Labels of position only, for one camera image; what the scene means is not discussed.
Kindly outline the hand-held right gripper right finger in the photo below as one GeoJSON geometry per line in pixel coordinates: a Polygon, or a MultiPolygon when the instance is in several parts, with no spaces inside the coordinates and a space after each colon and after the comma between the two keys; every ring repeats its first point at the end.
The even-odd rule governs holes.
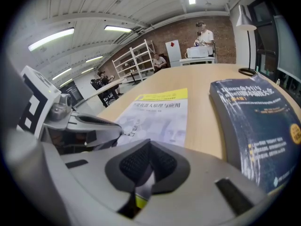
{"type": "Polygon", "coordinates": [[[247,226],[265,209],[268,196],[225,161],[176,145],[152,141],[175,153],[175,178],[185,181],[174,191],[152,194],[134,221],[142,226],[247,226]]]}

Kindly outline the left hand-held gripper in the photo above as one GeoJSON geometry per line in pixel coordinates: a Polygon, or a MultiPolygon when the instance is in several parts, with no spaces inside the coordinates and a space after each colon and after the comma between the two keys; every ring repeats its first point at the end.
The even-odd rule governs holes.
{"type": "Polygon", "coordinates": [[[53,144],[60,154],[82,153],[87,148],[106,149],[121,136],[122,128],[117,123],[88,114],[78,115],[71,105],[71,96],[63,94],[40,72],[25,66],[21,76],[32,96],[20,117],[18,130],[53,144]]]}

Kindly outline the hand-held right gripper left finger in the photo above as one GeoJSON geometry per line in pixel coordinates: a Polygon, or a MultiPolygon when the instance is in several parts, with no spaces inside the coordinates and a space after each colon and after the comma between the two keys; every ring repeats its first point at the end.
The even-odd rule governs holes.
{"type": "Polygon", "coordinates": [[[109,160],[148,145],[139,140],[88,153],[60,156],[57,149],[43,143],[45,160],[69,220],[128,220],[122,211],[134,190],[131,180],[118,176],[119,163],[109,160]]]}

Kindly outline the yellow white book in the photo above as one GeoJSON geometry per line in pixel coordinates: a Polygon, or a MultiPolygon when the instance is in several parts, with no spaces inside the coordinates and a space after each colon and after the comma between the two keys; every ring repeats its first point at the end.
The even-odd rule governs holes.
{"type": "Polygon", "coordinates": [[[187,89],[140,95],[116,120],[122,127],[116,146],[127,147],[116,165],[131,183],[129,208],[175,191],[188,178],[190,164],[176,151],[184,146],[187,108],[187,89]]]}

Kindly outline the thick dark blue book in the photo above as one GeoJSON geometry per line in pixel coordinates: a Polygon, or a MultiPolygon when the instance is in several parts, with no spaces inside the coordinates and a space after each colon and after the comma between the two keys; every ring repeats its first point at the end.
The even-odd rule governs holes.
{"type": "Polygon", "coordinates": [[[301,122],[287,99],[263,76],[210,84],[227,161],[264,192],[285,184],[301,156],[301,122]]]}

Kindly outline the oval table black base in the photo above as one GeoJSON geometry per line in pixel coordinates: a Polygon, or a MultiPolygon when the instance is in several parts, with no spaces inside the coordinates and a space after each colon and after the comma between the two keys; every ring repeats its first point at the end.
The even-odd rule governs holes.
{"type": "Polygon", "coordinates": [[[99,94],[102,94],[106,91],[110,91],[113,94],[113,97],[115,98],[115,100],[117,100],[119,98],[118,94],[113,90],[113,88],[119,84],[121,84],[123,82],[124,79],[118,79],[116,81],[113,81],[105,86],[102,86],[101,88],[97,89],[96,91],[94,91],[91,95],[89,95],[86,98],[86,101],[88,101],[89,99],[98,96],[99,94]]]}

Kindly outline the white metal shelf rack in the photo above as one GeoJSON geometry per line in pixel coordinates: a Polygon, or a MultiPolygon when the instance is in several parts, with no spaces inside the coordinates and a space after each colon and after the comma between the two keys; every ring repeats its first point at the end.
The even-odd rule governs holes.
{"type": "Polygon", "coordinates": [[[154,72],[153,59],[155,48],[151,40],[129,48],[129,50],[112,60],[114,68],[120,79],[127,82],[141,82],[154,72]]]}

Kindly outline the white cabinet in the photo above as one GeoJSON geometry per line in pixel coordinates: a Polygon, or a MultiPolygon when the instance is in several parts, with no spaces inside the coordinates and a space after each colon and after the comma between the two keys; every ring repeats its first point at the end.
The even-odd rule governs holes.
{"type": "Polygon", "coordinates": [[[181,50],[178,40],[166,42],[166,50],[171,67],[180,66],[181,50]]]}

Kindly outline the wooden table white legs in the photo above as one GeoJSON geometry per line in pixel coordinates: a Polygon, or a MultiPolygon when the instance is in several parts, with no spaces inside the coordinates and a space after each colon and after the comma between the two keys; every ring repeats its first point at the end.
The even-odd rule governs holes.
{"type": "Polygon", "coordinates": [[[244,79],[237,64],[201,64],[164,69],[134,86],[105,108],[98,117],[116,120],[140,94],[187,88],[188,117],[185,147],[226,160],[223,130],[209,96],[210,84],[223,79],[244,79]]]}

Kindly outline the small white table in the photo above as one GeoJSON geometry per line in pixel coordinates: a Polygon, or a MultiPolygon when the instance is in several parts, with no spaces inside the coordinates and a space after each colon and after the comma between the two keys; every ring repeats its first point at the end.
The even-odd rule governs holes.
{"type": "Polygon", "coordinates": [[[201,62],[204,62],[205,64],[208,64],[209,62],[211,62],[212,64],[215,64],[216,58],[215,57],[199,57],[199,58],[185,58],[185,59],[179,60],[180,66],[190,65],[191,63],[201,63],[201,62]]]}

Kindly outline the white box appliance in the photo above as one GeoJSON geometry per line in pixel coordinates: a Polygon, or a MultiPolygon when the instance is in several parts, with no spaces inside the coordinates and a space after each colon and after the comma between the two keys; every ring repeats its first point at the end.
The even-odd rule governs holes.
{"type": "Polygon", "coordinates": [[[207,46],[187,48],[187,58],[203,58],[208,56],[209,53],[207,46]]]}

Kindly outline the black desk lamp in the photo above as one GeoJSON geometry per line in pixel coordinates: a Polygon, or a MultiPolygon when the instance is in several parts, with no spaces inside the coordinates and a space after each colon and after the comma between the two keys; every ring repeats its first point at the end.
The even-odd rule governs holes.
{"type": "Polygon", "coordinates": [[[247,32],[247,39],[248,39],[248,50],[249,50],[249,64],[247,68],[240,68],[238,72],[240,74],[246,75],[246,76],[253,76],[256,74],[256,71],[254,69],[251,69],[251,42],[250,42],[250,31],[255,31],[257,27],[253,25],[251,19],[246,14],[246,9],[243,5],[239,5],[239,17],[236,24],[236,27],[239,28],[242,31],[247,32]]]}

